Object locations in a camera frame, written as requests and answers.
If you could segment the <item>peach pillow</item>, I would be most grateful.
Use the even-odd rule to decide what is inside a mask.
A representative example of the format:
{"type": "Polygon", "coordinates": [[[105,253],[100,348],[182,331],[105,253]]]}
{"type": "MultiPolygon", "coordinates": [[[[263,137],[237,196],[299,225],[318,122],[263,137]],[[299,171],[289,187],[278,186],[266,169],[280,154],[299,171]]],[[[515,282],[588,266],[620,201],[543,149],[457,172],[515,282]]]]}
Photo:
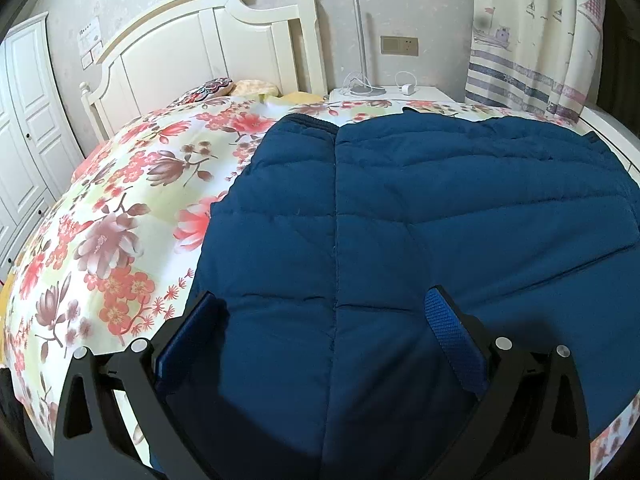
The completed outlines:
{"type": "Polygon", "coordinates": [[[230,96],[280,96],[276,84],[259,79],[242,79],[235,81],[230,96]]]}

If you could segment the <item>striped patterned curtain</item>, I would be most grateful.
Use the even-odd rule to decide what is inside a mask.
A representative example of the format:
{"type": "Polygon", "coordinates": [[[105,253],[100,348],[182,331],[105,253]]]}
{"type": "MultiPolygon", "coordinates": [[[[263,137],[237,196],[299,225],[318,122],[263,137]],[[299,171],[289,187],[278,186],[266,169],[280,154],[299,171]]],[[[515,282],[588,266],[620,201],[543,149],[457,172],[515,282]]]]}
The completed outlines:
{"type": "Polygon", "coordinates": [[[605,0],[474,0],[466,102],[578,122],[604,11],[605,0]]]}

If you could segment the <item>brass wall socket plate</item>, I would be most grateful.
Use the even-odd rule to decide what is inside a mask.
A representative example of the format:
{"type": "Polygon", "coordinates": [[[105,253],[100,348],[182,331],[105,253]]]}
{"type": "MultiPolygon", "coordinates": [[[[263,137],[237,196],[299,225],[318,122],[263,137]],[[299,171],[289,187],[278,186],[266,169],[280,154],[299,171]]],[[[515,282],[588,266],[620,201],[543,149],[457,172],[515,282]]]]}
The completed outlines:
{"type": "Polygon", "coordinates": [[[419,40],[416,37],[381,36],[380,50],[382,55],[419,55],[419,40]]]}

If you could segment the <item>navy blue padded jacket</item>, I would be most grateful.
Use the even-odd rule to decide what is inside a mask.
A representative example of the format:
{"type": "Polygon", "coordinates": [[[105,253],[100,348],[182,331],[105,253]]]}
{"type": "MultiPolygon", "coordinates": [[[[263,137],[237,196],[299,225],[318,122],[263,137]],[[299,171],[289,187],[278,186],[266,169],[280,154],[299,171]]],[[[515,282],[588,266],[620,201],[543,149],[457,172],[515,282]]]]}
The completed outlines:
{"type": "Polygon", "coordinates": [[[268,130],[210,207],[158,392],[222,478],[418,478],[476,403],[427,324],[434,286],[570,349],[599,455],[638,424],[638,183],[593,134],[412,110],[268,130]]]}

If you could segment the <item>white wardrobe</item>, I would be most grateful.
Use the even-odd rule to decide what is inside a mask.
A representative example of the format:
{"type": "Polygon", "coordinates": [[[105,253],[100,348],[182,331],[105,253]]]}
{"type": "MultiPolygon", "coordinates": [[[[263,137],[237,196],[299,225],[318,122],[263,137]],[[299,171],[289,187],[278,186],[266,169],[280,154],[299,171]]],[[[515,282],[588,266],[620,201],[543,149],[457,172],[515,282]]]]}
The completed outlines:
{"type": "Polygon", "coordinates": [[[1,278],[84,160],[54,78],[46,12],[1,43],[1,278]]]}

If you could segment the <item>floral bed quilt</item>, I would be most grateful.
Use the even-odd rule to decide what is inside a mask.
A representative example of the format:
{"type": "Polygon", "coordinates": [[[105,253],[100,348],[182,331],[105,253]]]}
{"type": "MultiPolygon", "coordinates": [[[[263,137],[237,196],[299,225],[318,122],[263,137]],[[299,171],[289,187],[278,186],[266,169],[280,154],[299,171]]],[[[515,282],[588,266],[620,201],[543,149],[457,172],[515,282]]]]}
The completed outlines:
{"type": "Polygon", "coordinates": [[[514,117],[593,134],[507,108],[433,101],[288,106],[216,98],[138,118],[103,145],[47,211],[2,292],[3,361],[41,444],[53,448],[76,348],[122,351],[183,314],[210,207],[228,194],[276,122],[306,115],[344,126],[406,110],[469,122],[514,117]]]}

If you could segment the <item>white nightstand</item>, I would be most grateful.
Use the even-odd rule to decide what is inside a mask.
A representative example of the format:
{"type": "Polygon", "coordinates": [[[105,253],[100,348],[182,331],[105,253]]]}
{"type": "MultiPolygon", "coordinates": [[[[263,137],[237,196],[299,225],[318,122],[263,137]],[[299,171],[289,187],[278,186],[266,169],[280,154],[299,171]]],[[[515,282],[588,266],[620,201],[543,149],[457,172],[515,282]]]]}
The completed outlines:
{"type": "Polygon", "coordinates": [[[366,91],[363,94],[355,93],[351,88],[335,88],[329,94],[330,101],[352,101],[352,100],[408,100],[408,101],[436,101],[454,102],[453,98],[447,96],[445,92],[436,87],[417,86],[412,93],[405,94],[397,86],[383,86],[383,92],[366,91]]]}

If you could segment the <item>dark patterned pillow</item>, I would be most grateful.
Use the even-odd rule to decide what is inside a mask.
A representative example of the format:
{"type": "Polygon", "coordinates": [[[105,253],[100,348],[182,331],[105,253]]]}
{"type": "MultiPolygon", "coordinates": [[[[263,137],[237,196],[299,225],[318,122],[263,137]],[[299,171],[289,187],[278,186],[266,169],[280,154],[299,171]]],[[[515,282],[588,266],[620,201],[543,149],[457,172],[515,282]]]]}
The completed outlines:
{"type": "Polygon", "coordinates": [[[214,78],[183,93],[173,100],[169,107],[183,106],[226,96],[234,88],[234,82],[227,77],[214,78]]]}

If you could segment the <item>white wooden headboard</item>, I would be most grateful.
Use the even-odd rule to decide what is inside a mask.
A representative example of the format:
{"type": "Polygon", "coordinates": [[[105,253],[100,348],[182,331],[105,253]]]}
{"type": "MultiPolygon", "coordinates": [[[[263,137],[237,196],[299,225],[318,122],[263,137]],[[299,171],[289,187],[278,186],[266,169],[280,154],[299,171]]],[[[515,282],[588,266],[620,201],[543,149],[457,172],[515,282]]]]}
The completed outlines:
{"type": "Polygon", "coordinates": [[[271,9],[243,0],[166,0],[125,25],[96,66],[99,85],[79,89],[100,142],[216,77],[260,79],[284,94],[328,92],[317,0],[271,9]]]}

